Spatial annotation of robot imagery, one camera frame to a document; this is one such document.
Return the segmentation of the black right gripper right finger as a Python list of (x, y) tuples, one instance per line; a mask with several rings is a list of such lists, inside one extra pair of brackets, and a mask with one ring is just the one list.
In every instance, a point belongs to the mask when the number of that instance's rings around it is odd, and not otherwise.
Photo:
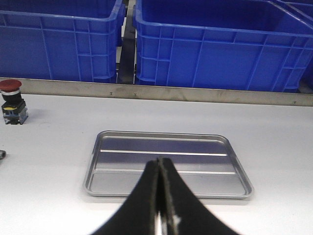
[(163, 235), (236, 235), (193, 194), (169, 158), (158, 159)]

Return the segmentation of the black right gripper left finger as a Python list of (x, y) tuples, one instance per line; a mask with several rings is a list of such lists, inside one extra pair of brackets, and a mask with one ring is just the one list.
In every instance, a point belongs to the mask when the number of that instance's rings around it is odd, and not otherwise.
[(158, 162), (146, 163), (125, 202), (94, 235), (154, 235), (157, 213)]

